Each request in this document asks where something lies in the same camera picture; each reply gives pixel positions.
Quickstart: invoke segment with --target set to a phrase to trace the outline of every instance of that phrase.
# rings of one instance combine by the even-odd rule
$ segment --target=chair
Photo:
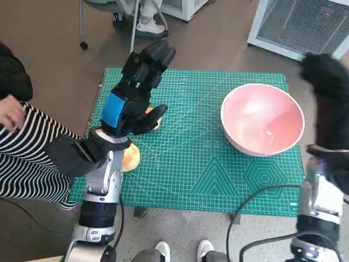
[[[126,15],[133,15],[133,27],[132,27],[132,35],[131,35],[131,46],[130,53],[133,52],[135,45],[135,35],[136,35],[136,25],[138,19],[138,9],[140,0],[79,0],[79,25],[80,25],[80,46],[83,50],[88,48],[88,45],[85,41],[83,41],[82,37],[82,1],[86,4],[100,11],[109,12],[109,13],[119,13]],[[151,0],[155,7],[157,8],[159,15],[164,23],[165,30],[169,30],[167,26],[166,19],[163,13],[160,10],[160,7],[156,3],[155,0]]]

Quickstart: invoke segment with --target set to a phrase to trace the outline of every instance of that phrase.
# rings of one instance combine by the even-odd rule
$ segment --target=black cable
[[[121,239],[121,236],[122,236],[122,233],[124,231],[124,225],[125,225],[125,210],[124,210],[124,202],[122,201],[122,197],[120,195],[119,197],[119,201],[120,201],[120,207],[121,207],[121,226],[120,226],[120,231],[119,231],[119,235],[118,235],[118,238],[116,239],[115,241],[115,244],[113,246],[113,248],[116,248],[117,245],[119,244],[120,242],[120,239]]]
[[[302,232],[297,232],[297,233],[286,235],[286,236],[271,237],[269,239],[263,239],[263,240],[258,240],[258,241],[252,242],[252,243],[244,246],[240,250],[239,262],[244,262],[244,253],[247,250],[249,250],[250,248],[253,248],[253,247],[256,247],[256,246],[259,246],[259,245],[263,245],[263,244],[267,244],[267,243],[273,243],[273,242],[278,242],[278,241],[282,241],[282,240],[292,239],[294,237],[300,237],[300,236],[304,236],[304,235],[317,235],[317,236],[321,237],[323,240],[327,240],[329,243],[331,243],[332,249],[334,250],[334,252],[336,252],[337,257],[338,257],[338,261],[339,262],[344,262],[342,256],[340,255],[339,249],[331,241],[331,239],[329,239],[327,236],[323,235],[322,233],[319,233],[319,232],[314,231],[314,230],[304,230]]]
[[[227,238],[226,238],[226,250],[227,250],[227,262],[231,262],[230,260],[230,254],[229,254],[229,237],[230,237],[230,231],[231,231],[231,227],[233,226],[233,223],[235,221],[235,218],[238,214],[240,214],[241,210],[245,207],[245,205],[248,204],[248,202],[250,202],[253,198],[255,198],[257,195],[259,195],[260,193],[267,191],[269,189],[272,188],[299,188],[299,185],[297,184],[282,184],[279,186],[269,186],[269,187],[264,187],[260,190],[258,190],[257,192],[253,193],[251,196],[249,196],[245,201],[243,201],[243,203],[238,207],[238,209],[235,211],[234,214],[232,214],[231,217],[231,221],[227,230]]]
[[[31,218],[31,220],[40,228],[42,228],[43,230],[45,230],[46,232],[50,233],[50,234],[55,234],[55,235],[59,235],[59,236],[64,236],[66,238],[70,238],[62,233],[58,233],[58,232],[54,232],[54,231],[51,231],[47,228],[44,228],[27,210],[25,210],[22,206],[20,206],[19,204],[15,203],[15,202],[12,202],[8,199],[5,199],[5,198],[0,198],[1,201],[5,201],[5,202],[8,202],[8,203],[11,203],[12,205],[15,205],[16,207],[18,207],[20,210],[22,210],[25,214],[27,214],[28,217]]]

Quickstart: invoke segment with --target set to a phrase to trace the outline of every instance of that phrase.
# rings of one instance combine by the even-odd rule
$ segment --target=orange object
[[[141,154],[138,147],[135,144],[131,144],[124,152],[124,158],[122,159],[122,171],[129,172],[139,165],[141,160]]]

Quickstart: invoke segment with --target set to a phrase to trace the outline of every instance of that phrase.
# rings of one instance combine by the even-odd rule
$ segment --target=bread roll
[[[153,108],[148,107],[146,113],[149,113],[152,110],[153,110]],[[161,119],[162,119],[162,117],[158,119],[158,125],[156,127],[154,127],[153,130],[157,130],[160,127]]]
[[[140,164],[141,153],[135,144],[131,144],[124,152],[124,158],[122,159],[122,171],[130,172],[137,168]]]

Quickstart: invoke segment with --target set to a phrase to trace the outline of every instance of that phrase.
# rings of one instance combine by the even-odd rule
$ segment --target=blue robot part
[[[102,111],[102,120],[110,127],[116,128],[125,101],[110,93]]]

